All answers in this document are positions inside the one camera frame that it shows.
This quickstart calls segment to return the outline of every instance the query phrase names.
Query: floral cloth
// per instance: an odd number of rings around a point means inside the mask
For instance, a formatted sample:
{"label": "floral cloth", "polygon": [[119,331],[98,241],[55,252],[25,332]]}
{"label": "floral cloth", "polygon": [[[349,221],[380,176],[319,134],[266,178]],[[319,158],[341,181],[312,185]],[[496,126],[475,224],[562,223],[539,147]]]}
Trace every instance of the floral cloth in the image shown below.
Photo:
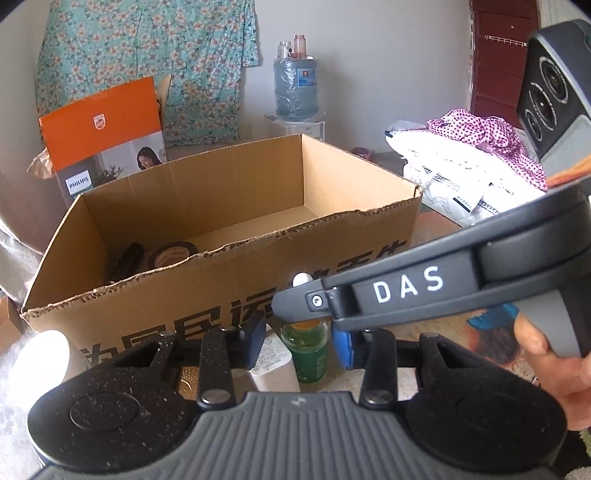
{"label": "floral cloth", "polygon": [[497,116],[482,118],[460,108],[429,120],[427,129],[496,155],[527,183],[544,192],[548,190],[542,165],[529,158],[523,141],[506,120]]}
{"label": "floral cloth", "polygon": [[171,73],[166,143],[233,141],[242,67],[257,64],[254,0],[53,0],[37,109]]}

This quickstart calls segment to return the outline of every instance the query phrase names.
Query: open cardboard box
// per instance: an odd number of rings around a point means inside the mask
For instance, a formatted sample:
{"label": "open cardboard box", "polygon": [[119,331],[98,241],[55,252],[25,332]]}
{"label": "open cardboard box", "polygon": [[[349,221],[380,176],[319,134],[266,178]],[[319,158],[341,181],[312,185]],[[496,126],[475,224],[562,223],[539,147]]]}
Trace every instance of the open cardboard box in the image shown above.
{"label": "open cardboard box", "polygon": [[[307,136],[209,151],[82,194],[56,232],[23,316],[97,362],[156,332],[197,338],[271,315],[273,292],[407,247],[421,189]],[[199,254],[105,286],[131,242]]]}

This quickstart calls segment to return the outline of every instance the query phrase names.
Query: camera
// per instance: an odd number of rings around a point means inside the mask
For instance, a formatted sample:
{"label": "camera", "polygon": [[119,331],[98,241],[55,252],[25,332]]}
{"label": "camera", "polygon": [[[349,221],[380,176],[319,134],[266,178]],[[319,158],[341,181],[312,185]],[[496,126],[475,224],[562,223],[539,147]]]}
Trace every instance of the camera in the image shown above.
{"label": "camera", "polygon": [[591,25],[584,20],[535,32],[517,114],[546,175],[591,154]]}

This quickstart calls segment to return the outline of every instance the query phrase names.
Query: metal rivet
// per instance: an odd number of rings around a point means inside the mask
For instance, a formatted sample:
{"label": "metal rivet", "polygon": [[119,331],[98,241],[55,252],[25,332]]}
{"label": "metal rivet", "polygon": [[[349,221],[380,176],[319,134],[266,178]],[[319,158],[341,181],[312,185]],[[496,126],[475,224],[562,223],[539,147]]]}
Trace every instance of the metal rivet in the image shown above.
{"label": "metal rivet", "polygon": [[386,405],[394,400],[394,396],[387,390],[368,390],[363,397],[371,405]]}
{"label": "metal rivet", "polygon": [[201,400],[210,405],[219,405],[220,403],[226,403],[230,400],[230,392],[222,390],[221,388],[212,388],[207,390],[201,395]]}
{"label": "metal rivet", "polygon": [[322,307],[322,297],[320,295],[314,295],[312,297],[312,305],[316,308]]}

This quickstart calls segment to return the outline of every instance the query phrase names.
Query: white fabric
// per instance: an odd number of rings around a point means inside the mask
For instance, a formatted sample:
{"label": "white fabric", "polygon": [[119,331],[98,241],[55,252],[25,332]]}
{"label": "white fabric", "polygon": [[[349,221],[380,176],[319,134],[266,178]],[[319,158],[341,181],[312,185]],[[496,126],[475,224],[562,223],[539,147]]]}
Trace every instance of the white fabric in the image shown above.
{"label": "white fabric", "polygon": [[[391,132],[390,147],[407,159],[404,177],[423,187],[423,203],[462,226],[541,197],[495,155],[428,131]],[[454,198],[480,198],[468,212]]]}

